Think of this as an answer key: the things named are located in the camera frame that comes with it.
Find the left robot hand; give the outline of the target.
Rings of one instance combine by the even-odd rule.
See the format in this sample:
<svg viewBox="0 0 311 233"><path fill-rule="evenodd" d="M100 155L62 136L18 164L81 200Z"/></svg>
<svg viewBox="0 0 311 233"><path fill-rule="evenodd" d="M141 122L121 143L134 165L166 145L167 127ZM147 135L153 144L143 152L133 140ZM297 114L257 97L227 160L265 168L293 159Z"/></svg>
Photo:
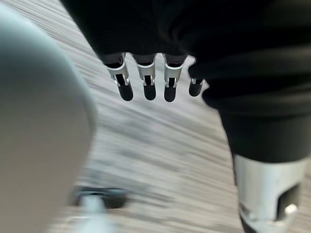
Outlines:
<svg viewBox="0 0 311 233"><path fill-rule="evenodd" d="M311 156L311 3L308 0L64 0L125 101L130 53L146 99L175 99L188 56L189 94L220 115L247 233L285 233Z"/></svg>

